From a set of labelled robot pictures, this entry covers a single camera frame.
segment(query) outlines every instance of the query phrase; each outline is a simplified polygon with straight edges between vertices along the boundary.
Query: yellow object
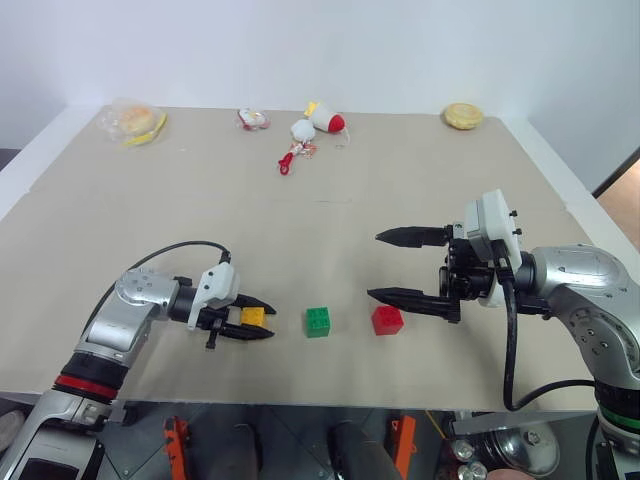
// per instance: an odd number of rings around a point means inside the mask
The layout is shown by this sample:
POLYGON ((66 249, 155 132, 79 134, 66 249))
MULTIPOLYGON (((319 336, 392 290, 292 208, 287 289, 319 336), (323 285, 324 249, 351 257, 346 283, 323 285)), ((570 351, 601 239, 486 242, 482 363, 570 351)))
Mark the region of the yellow object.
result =
POLYGON ((445 121, 458 130, 471 130, 482 123, 482 111, 468 103, 452 103, 444 111, 445 121))
POLYGON ((242 309, 240 323, 267 328, 267 318, 263 307, 246 307, 242 309))
POLYGON ((304 111, 304 116, 310 117, 317 106, 318 102, 309 102, 309 105, 307 105, 307 109, 304 111))
POLYGON ((158 132, 166 122, 167 122, 167 114, 163 113, 162 115, 160 115, 160 118, 158 119, 158 123, 156 123, 156 126, 153 128, 153 130, 145 133, 144 135, 139 135, 137 137, 133 137, 130 140, 127 140, 126 142, 124 142, 124 145, 127 147, 130 147, 132 145, 142 145, 143 143, 150 142, 151 140, 154 139, 154 137, 158 134, 158 132))

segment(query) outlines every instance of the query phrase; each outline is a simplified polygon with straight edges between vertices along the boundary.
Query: cardboard surface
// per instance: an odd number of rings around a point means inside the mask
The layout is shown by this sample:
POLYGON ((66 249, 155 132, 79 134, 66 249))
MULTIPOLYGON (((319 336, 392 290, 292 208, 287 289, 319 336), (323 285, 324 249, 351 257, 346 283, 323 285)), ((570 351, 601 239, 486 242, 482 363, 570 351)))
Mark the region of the cardboard surface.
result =
MULTIPOLYGON (((462 219, 464 205, 502 188, 523 248, 588 241, 497 119, 469 132, 437 116, 347 115, 351 144, 318 133, 312 159, 278 173, 297 112, 245 132, 233 111, 168 109, 153 143, 123 149, 90 123, 0 222, 0 391, 49 388, 93 305, 150 251, 194 239, 232 252, 242 293, 271 303, 272 339, 242 344, 156 322, 122 396, 145 400, 501 409, 503 310, 463 305, 463 320, 405 314, 377 337, 368 288, 437 294, 444 248, 402 249, 376 233, 462 219), (328 306, 331 333, 306 338, 307 308, 328 306)), ((199 278, 218 252, 190 247, 154 261, 199 278)), ((558 321, 521 316, 516 396, 588 378, 558 321)), ((542 397, 545 409, 594 405, 586 388, 542 397)))

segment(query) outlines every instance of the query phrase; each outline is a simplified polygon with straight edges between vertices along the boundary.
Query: green lego block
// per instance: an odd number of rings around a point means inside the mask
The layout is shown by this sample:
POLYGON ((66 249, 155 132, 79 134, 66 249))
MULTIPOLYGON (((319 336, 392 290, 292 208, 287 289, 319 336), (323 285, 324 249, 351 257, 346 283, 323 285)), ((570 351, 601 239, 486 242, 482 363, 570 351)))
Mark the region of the green lego block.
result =
POLYGON ((331 330, 329 309, 327 307, 307 309, 307 337, 328 337, 331 330))

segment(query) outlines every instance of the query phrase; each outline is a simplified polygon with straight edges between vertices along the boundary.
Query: lego brick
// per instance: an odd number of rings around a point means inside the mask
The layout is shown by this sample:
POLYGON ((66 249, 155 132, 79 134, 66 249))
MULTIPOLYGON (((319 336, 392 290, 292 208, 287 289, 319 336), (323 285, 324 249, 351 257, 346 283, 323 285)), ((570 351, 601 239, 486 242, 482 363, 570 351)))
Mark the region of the lego brick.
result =
POLYGON ((263 307, 245 307, 242 309, 240 323, 267 328, 267 317, 263 307))
POLYGON ((331 320, 327 307, 307 309, 307 337, 327 337, 331 330, 331 320))
POLYGON ((376 335, 395 335, 404 327, 400 310, 388 305, 376 308, 371 320, 376 335))

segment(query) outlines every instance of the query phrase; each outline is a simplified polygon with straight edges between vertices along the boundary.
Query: black cable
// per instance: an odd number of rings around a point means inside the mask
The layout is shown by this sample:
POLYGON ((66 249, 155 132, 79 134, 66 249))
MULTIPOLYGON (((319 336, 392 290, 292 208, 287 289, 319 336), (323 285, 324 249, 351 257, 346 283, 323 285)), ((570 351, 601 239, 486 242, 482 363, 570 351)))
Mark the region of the black cable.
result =
POLYGON ((507 306, 507 353, 504 362, 504 382, 502 386, 502 400, 507 410, 515 412, 528 405, 540 395, 544 395, 552 390, 565 387, 595 387, 593 380, 562 380, 544 385, 526 394, 515 404, 513 403, 513 378, 516 369, 516 348, 518 345, 518 305, 513 282, 504 280, 504 300, 507 306))
POLYGON ((596 432, 598 431, 598 414, 593 417, 593 423, 587 435, 587 445, 584 452, 584 469, 586 472, 586 480, 593 480, 593 444, 596 441, 596 432))
MULTIPOLYGON (((207 240, 189 240, 187 242, 174 243, 173 245, 168 245, 168 246, 166 246, 164 248, 161 248, 160 250, 156 250, 155 252, 150 253, 146 257, 138 260, 136 263, 134 263, 129 268, 127 268, 127 270, 132 270, 134 268, 138 268, 141 265, 147 263, 152 258, 155 258, 158 255, 162 255, 163 253, 169 252, 171 250, 175 250, 176 248, 187 247, 187 246, 190 246, 190 245, 205 245, 207 247, 217 248, 218 250, 220 250, 222 252, 222 254, 220 256, 220 263, 229 262, 231 260, 231 252, 229 252, 229 250, 224 245, 221 245, 221 244, 216 243, 216 242, 209 242, 207 240)), ((96 315, 98 314, 98 312, 100 311, 100 309, 104 305, 104 302, 106 302, 107 298, 109 298, 109 296, 113 293, 113 289, 115 288, 115 285, 116 285, 115 282, 112 283, 111 286, 107 289, 107 291, 104 292, 104 295, 102 295, 102 297, 100 297, 100 300, 98 300, 98 303, 96 304, 96 306, 91 311, 91 314, 89 315, 89 319, 87 320, 87 323, 85 324, 83 331, 87 329, 87 327, 89 326, 91 321, 96 317, 96 315)))

